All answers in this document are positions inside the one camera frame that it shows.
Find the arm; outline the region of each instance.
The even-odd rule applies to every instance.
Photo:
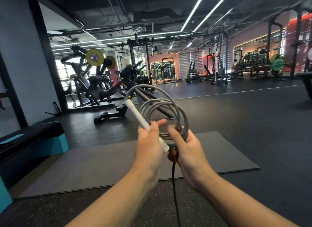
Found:
[[[208,164],[199,140],[190,130],[186,141],[174,127],[168,126],[168,131],[179,151],[178,160],[173,149],[170,150],[168,158],[172,162],[178,162],[183,177],[191,188],[206,198],[229,226],[297,226],[214,172]]]
[[[158,140],[158,126],[150,132],[139,128],[135,159],[128,174],[74,218],[66,227],[130,226],[146,198],[158,182],[163,151]]]

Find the floor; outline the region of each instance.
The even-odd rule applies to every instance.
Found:
[[[312,102],[299,80],[237,80],[225,85],[161,85],[186,112],[194,133],[218,131],[261,169],[221,176],[300,226],[310,226]],[[70,149],[136,139],[131,113],[95,126],[102,111],[65,114],[60,121]],[[184,226],[227,226],[184,180],[177,180]],[[1,226],[64,226],[107,188],[15,200]],[[133,226],[177,226],[172,185],[159,182]]]

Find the coiled gray rope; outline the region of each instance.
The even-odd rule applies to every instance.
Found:
[[[150,117],[151,117],[152,113],[154,112],[154,110],[156,110],[157,108],[164,107],[164,108],[170,109],[174,113],[174,115],[177,119],[177,124],[176,124],[175,129],[180,131],[181,137],[185,140],[188,136],[188,129],[189,129],[189,123],[188,123],[188,119],[186,117],[186,114],[174,102],[174,100],[171,98],[171,96],[167,92],[165,92],[163,89],[160,89],[160,88],[155,87],[153,85],[139,84],[139,85],[136,85],[136,86],[130,88],[129,91],[127,92],[126,97],[129,98],[132,91],[134,91],[136,88],[141,88],[141,87],[155,89],[157,91],[160,91],[162,94],[164,94],[167,97],[167,98],[151,99],[151,100],[143,103],[139,112],[143,116],[143,118],[146,120],[146,122],[148,122],[150,125]],[[182,127],[182,125],[181,125],[181,114],[182,114],[182,117],[184,120],[184,127]],[[162,139],[164,139],[165,141],[166,140],[172,141],[172,138],[170,137],[168,132],[160,132],[159,136]],[[174,142],[167,142],[167,144],[170,148],[176,146],[176,144]]]

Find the cable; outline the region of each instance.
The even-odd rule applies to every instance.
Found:
[[[188,129],[189,129],[189,123],[188,123],[188,119],[186,117],[185,112],[174,102],[174,100],[171,98],[171,96],[165,92],[163,89],[159,88],[159,87],[155,87],[153,85],[147,85],[147,84],[139,84],[136,85],[132,88],[129,89],[129,91],[127,92],[126,97],[127,98],[131,98],[131,93],[133,93],[133,91],[135,92],[135,90],[137,88],[150,88],[150,89],[154,89],[157,91],[160,91],[162,94],[164,94],[167,98],[157,98],[157,99],[151,99],[149,101],[146,101],[145,103],[143,103],[143,105],[140,107],[140,114],[143,116],[143,118],[149,123],[150,125],[150,117],[151,114],[153,113],[154,110],[156,110],[159,107],[164,107],[167,109],[170,109],[176,119],[177,119],[177,124],[175,129],[180,132],[181,137],[185,140],[188,137]],[[184,120],[184,127],[182,127],[181,125],[181,114]],[[164,139],[165,141],[172,141],[172,138],[170,137],[168,132],[160,132],[159,136]],[[176,144],[174,142],[167,142],[168,146],[170,148],[176,147]],[[176,187],[175,187],[175,178],[174,178],[174,171],[175,171],[175,163],[172,165],[172,186],[173,186],[173,191],[174,191],[174,204],[176,207],[176,211],[177,211],[177,220],[178,220],[178,226],[181,226],[181,220],[180,220],[180,213],[179,213],[179,209],[178,209],[178,203],[177,203],[177,194],[176,194]]]

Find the forearm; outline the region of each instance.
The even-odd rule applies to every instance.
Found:
[[[149,174],[130,170],[67,227],[130,226],[152,190],[153,180]]]
[[[214,172],[207,174],[199,192],[213,205],[229,226],[296,226]]]

